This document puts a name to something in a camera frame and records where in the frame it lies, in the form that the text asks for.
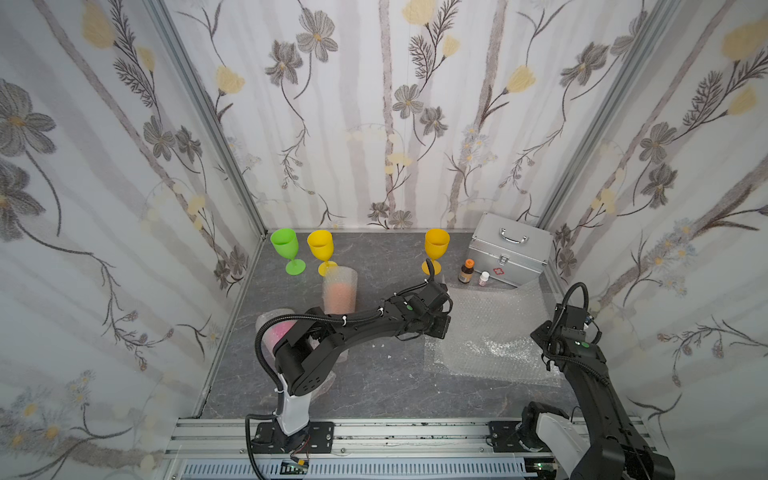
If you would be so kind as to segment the orange glass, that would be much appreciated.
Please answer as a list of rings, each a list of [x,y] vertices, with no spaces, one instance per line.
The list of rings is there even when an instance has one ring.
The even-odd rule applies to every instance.
[[[323,280],[323,310],[326,314],[354,313],[357,300],[358,273],[345,266],[331,266]]]

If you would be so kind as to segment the amber glass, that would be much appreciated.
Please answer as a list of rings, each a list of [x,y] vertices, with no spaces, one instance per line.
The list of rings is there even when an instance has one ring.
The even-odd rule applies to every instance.
[[[450,244],[450,234],[443,229],[430,229],[425,234],[425,252],[429,258],[429,262],[424,261],[422,263],[422,271],[424,274],[430,274],[429,263],[432,265],[432,269],[435,274],[440,274],[442,267],[439,263],[439,259],[446,253]]]

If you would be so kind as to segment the yellow glass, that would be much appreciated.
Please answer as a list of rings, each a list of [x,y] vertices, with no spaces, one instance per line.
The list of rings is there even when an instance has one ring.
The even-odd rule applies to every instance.
[[[337,263],[332,260],[334,254],[332,233],[328,230],[316,230],[308,236],[307,243],[312,255],[320,261],[319,275],[325,277],[330,269],[337,267]]]

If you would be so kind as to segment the green plastic wine glass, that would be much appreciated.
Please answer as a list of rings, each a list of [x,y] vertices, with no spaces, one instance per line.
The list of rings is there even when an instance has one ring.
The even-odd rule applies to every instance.
[[[285,266],[288,275],[297,276],[305,271],[305,262],[297,257],[299,242],[293,229],[281,228],[274,231],[270,236],[270,241],[276,252],[288,261]]]

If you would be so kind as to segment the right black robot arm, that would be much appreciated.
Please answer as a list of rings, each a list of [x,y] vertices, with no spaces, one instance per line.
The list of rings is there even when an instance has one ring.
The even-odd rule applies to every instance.
[[[587,286],[577,282],[556,305],[553,319],[531,333],[545,367],[556,367],[574,391],[588,437],[578,435],[561,410],[531,402],[516,429],[517,442],[531,452],[548,449],[569,479],[673,479],[671,461],[652,450],[619,400],[599,347],[601,334],[587,338],[593,322],[588,308]]]

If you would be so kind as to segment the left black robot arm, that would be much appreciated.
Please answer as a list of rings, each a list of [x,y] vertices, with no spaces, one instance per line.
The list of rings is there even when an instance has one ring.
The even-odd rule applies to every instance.
[[[425,260],[428,277],[382,299],[372,310],[328,314],[320,308],[289,313],[266,321],[257,331],[254,350],[262,369],[275,385],[278,405],[274,413],[245,416],[246,452],[252,472],[266,476],[258,454],[287,454],[311,450],[312,440],[330,451],[331,422],[310,420],[311,393],[333,370],[342,353],[378,338],[402,342],[423,336],[443,339],[453,308],[446,284],[436,279],[436,262]],[[315,433],[313,428],[320,427]]]

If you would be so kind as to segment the pink glass in bubble wrap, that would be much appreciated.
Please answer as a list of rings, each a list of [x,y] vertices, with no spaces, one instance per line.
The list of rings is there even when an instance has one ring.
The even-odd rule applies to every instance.
[[[255,324],[256,331],[259,331],[263,327],[263,325],[266,324],[269,320],[272,320],[282,315],[289,315],[293,313],[294,313],[294,310],[291,308],[278,308],[278,309],[267,311],[261,314],[257,318],[256,324]],[[262,336],[262,340],[261,340],[262,354],[265,357],[267,364],[272,370],[275,370],[275,356],[273,353],[273,349],[275,345],[286,335],[286,333],[292,328],[294,324],[295,322],[293,320],[287,320],[280,323],[276,323],[275,325],[271,326],[268,330],[266,330]],[[328,377],[319,385],[319,387],[311,393],[311,400],[314,401],[319,396],[327,393],[330,390],[331,386],[333,385],[335,379],[336,379],[336,374],[333,371],[331,371]]]

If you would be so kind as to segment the brown bottle orange cap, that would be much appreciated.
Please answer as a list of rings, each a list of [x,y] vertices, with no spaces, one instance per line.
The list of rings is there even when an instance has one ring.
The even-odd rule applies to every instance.
[[[467,259],[461,266],[458,280],[462,284],[469,284],[472,281],[474,275],[475,262],[472,259]]]

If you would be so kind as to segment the silver aluminium case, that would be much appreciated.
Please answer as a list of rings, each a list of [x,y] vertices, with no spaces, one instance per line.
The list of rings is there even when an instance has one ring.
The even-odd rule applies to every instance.
[[[518,287],[544,272],[553,246],[548,231],[485,212],[471,237],[467,257],[474,261],[476,271]]]

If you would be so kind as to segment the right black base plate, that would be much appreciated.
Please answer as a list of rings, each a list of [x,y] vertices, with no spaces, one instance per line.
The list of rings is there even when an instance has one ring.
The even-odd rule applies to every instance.
[[[491,421],[488,429],[495,453],[536,453],[541,450],[535,431],[522,421]]]

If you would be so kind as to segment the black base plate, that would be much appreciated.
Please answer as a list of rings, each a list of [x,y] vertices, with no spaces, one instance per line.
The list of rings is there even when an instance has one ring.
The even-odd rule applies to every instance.
[[[488,429],[495,453],[536,453],[541,450],[535,431],[522,421],[491,421]]]
[[[332,450],[335,424],[315,422],[297,433],[285,434],[276,420],[249,423],[246,438],[254,454],[329,454]]]

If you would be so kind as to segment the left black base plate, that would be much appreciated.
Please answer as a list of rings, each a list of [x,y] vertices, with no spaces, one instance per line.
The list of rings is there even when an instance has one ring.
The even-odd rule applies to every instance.
[[[329,454],[332,450],[335,424],[315,422],[297,433],[285,434],[276,420],[249,423],[246,438],[254,454]]]

